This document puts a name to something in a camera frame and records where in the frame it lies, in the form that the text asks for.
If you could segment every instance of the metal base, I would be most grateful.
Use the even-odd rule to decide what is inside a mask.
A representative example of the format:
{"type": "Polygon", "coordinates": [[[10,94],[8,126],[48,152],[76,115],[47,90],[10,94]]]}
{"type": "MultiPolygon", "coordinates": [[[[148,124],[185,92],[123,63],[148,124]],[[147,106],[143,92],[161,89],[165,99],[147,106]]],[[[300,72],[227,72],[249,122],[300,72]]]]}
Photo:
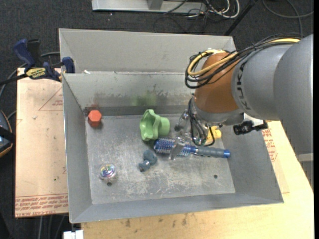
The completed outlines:
{"type": "MultiPolygon", "coordinates": [[[[163,1],[160,9],[150,9],[148,0],[92,0],[92,9],[94,11],[143,11],[143,12],[168,12],[179,6],[179,1],[163,1]]],[[[196,9],[201,9],[200,2],[186,2],[174,13],[198,13],[196,9]]]]}

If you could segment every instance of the black cable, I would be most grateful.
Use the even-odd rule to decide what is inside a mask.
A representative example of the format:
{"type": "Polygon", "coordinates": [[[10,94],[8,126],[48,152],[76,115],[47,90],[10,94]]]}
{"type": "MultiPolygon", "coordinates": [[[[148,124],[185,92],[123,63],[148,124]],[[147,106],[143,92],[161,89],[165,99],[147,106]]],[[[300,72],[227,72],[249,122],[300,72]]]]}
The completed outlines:
{"type": "Polygon", "coordinates": [[[174,18],[172,18],[172,17],[170,17],[170,16],[165,16],[165,17],[162,16],[162,17],[159,17],[157,20],[154,21],[154,23],[153,23],[153,30],[154,30],[155,33],[158,33],[158,31],[156,30],[156,24],[157,24],[160,20],[164,20],[164,19],[169,19],[169,20],[171,20],[172,22],[174,22],[174,23],[182,30],[183,33],[187,33],[187,30],[186,30],[185,28],[183,28],[183,27],[181,26],[181,24],[179,24],[179,23],[177,22],[176,19],[174,19],[174,18]]]}
{"type": "Polygon", "coordinates": [[[299,13],[298,13],[296,7],[295,7],[289,0],[287,0],[287,2],[291,5],[291,7],[294,9],[296,15],[298,16],[300,36],[303,37],[303,36],[304,36],[303,25],[302,25],[302,23],[301,23],[301,18],[299,17],[299,13]]]}
{"type": "Polygon", "coordinates": [[[59,223],[59,226],[58,226],[58,228],[57,228],[57,230],[56,230],[54,239],[57,239],[57,237],[58,237],[58,235],[59,235],[59,233],[60,233],[60,229],[61,229],[61,226],[62,226],[62,223],[63,223],[65,217],[66,217],[66,216],[63,216],[63,217],[62,217],[62,219],[61,219],[61,221],[60,221],[60,223],[59,223]]]}
{"type": "Polygon", "coordinates": [[[40,225],[39,225],[39,232],[38,232],[38,239],[41,238],[41,231],[42,231],[42,222],[43,222],[43,216],[40,218],[40,225]]]}
{"type": "MultiPolygon", "coordinates": [[[[233,64],[235,61],[237,60],[242,60],[245,57],[247,57],[249,54],[251,54],[253,51],[257,51],[257,50],[261,50],[261,49],[265,49],[267,47],[271,47],[271,46],[275,46],[275,45],[280,45],[280,44],[291,44],[292,42],[289,41],[281,41],[281,42],[271,42],[274,40],[280,40],[281,38],[296,38],[296,39],[300,39],[299,35],[295,35],[295,34],[276,34],[273,36],[269,36],[264,38],[263,40],[257,42],[256,44],[253,44],[243,50],[237,51],[238,53],[231,58],[230,60],[228,60],[227,62],[225,62],[223,65],[219,66],[215,71],[209,73],[205,72],[202,75],[197,75],[197,76],[190,76],[188,74],[188,71],[186,69],[185,71],[185,84],[187,87],[189,87],[190,89],[197,89],[200,88],[206,84],[212,84],[215,83],[216,81],[218,81],[219,79],[221,79],[223,76],[219,77],[217,80],[215,80],[214,82],[211,82],[211,79],[218,74],[219,72],[221,72],[222,70],[224,70],[225,68],[227,68],[228,66],[230,66],[231,64],[233,64]],[[191,86],[189,85],[188,82],[197,82],[196,86],[191,86]]],[[[196,67],[197,63],[193,66],[192,71],[194,71],[195,67],[196,67]]]]}
{"type": "Polygon", "coordinates": [[[6,119],[7,119],[7,120],[11,119],[11,117],[12,117],[13,115],[15,115],[15,114],[16,114],[16,111],[10,113],[6,119]]]}
{"type": "Polygon", "coordinates": [[[308,17],[308,16],[310,16],[310,15],[312,15],[312,14],[314,13],[314,11],[312,11],[312,12],[306,13],[306,14],[304,14],[304,15],[297,15],[297,16],[282,15],[282,14],[279,14],[279,13],[277,13],[277,12],[271,10],[271,9],[266,5],[265,0],[262,0],[262,2],[263,2],[263,5],[265,6],[265,8],[266,8],[268,11],[270,11],[270,12],[273,13],[274,15],[277,15],[277,16],[283,17],[283,18],[303,18],[303,17],[308,17]]]}
{"type": "Polygon", "coordinates": [[[175,8],[165,12],[164,14],[169,14],[172,13],[173,11],[176,11],[178,8],[180,8],[183,4],[185,4],[186,2],[188,2],[189,0],[184,0],[183,2],[181,2],[178,6],[176,6],[175,8]]]}
{"type": "Polygon", "coordinates": [[[205,145],[206,147],[212,146],[215,143],[215,137],[214,137],[213,131],[211,130],[210,126],[208,126],[208,128],[209,128],[209,132],[210,132],[211,137],[212,137],[212,142],[210,144],[208,144],[208,145],[205,145]]]}
{"type": "Polygon", "coordinates": [[[48,233],[47,233],[47,238],[48,238],[48,239],[51,239],[52,219],[53,219],[53,215],[51,215],[51,216],[50,216],[50,219],[49,219],[48,233]]]}

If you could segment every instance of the black cord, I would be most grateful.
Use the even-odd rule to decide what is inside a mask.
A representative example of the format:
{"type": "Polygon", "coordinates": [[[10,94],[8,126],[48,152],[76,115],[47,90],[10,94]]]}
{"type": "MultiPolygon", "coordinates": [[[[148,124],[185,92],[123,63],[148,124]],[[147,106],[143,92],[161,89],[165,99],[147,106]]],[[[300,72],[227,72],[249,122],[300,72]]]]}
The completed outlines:
{"type": "Polygon", "coordinates": [[[62,223],[63,223],[65,217],[66,217],[66,216],[63,216],[63,217],[62,217],[62,219],[61,219],[61,221],[60,221],[60,224],[59,224],[59,226],[58,226],[58,228],[57,228],[57,230],[56,230],[54,239],[57,239],[57,237],[58,237],[58,235],[59,235],[59,233],[60,233],[60,229],[61,229],[61,226],[62,226],[62,223]]]}
{"type": "Polygon", "coordinates": [[[283,18],[303,18],[303,17],[308,17],[308,16],[310,16],[310,15],[312,15],[312,14],[314,13],[314,11],[311,11],[311,12],[306,13],[306,14],[304,14],[304,15],[297,15],[297,16],[282,15],[282,14],[279,14],[279,13],[277,13],[277,12],[271,10],[271,9],[266,5],[265,0],[262,0],[262,2],[263,2],[264,7],[265,7],[268,11],[270,11],[270,12],[273,13],[274,15],[277,15],[277,16],[283,17],[283,18]]]}
{"type": "Polygon", "coordinates": [[[7,119],[7,120],[11,119],[11,117],[12,117],[13,115],[15,115],[15,114],[16,114],[16,111],[10,113],[6,119],[7,119]]]}
{"type": "Polygon", "coordinates": [[[176,11],[178,8],[180,8],[183,4],[185,4],[186,2],[188,2],[189,0],[184,0],[182,3],[180,3],[178,6],[176,6],[175,8],[165,12],[164,14],[169,14],[172,13],[173,11],[176,11]]]}
{"type": "Polygon", "coordinates": [[[288,3],[291,5],[291,7],[294,9],[294,11],[295,11],[295,13],[296,13],[296,15],[297,15],[297,17],[298,17],[299,29],[300,29],[300,36],[303,37],[303,36],[304,36],[304,32],[303,32],[303,25],[302,25],[302,23],[301,23],[301,17],[299,16],[299,13],[298,13],[296,7],[295,7],[289,0],[287,0],[287,2],[288,2],[288,3]]]}
{"type": "Polygon", "coordinates": [[[48,238],[48,239],[51,239],[52,219],[53,219],[53,215],[51,215],[51,216],[50,216],[50,219],[49,219],[48,233],[47,233],[47,238],[48,238]]]}
{"type": "MultiPolygon", "coordinates": [[[[289,41],[281,41],[281,42],[271,42],[274,40],[280,40],[281,38],[295,38],[295,39],[300,39],[300,35],[299,34],[287,34],[287,33],[283,33],[283,34],[276,34],[273,36],[269,36],[264,38],[263,40],[259,41],[256,44],[253,44],[243,50],[237,51],[237,54],[231,58],[230,60],[228,60],[227,62],[225,62],[223,65],[219,66],[215,71],[212,71],[211,73],[205,72],[202,75],[197,75],[197,76],[190,76],[188,74],[188,71],[186,69],[185,71],[185,84],[188,88],[190,89],[197,89],[200,88],[206,84],[212,84],[215,83],[216,81],[218,81],[219,79],[221,79],[223,76],[219,77],[217,80],[215,80],[214,82],[211,82],[211,79],[218,74],[219,72],[221,72],[222,70],[224,70],[225,68],[227,68],[228,66],[230,66],[231,64],[233,64],[234,62],[236,62],[237,60],[242,60],[244,58],[246,58],[249,54],[251,54],[253,51],[257,51],[257,50],[261,50],[261,49],[265,49],[267,47],[271,47],[271,46],[275,46],[275,45],[281,45],[281,44],[291,44],[292,42],[289,41]],[[188,82],[197,82],[196,86],[192,86],[190,85],[188,82]]],[[[193,66],[192,71],[195,70],[197,66],[197,63],[193,66]]],[[[230,70],[232,70],[234,68],[231,67],[225,74],[227,74],[228,72],[230,72],[230,70]]]]}
{"type": "Polygon", "coordinates": [[[41,231],[42,231],[42,222],[43,222],[43,216],[40,218],[40,224],[39,224],[39,232],[38,232],[38,239],[41,238],[41,231]]]}
{"type": "Polygon", "coordinates": [[[212,141],[210,144],[205,145],[206,147],[212,146],[212,145],[215,143],[215,137],[214,137],[213,131],[211,130],[211,127],[210,127],[210,126],[208,126],[208,128],[209,128],[209,132],[210,132],[210,134],[211,134],[211,137],[212,137],[212,140],[213,140],[213,141],[212,141]]]}

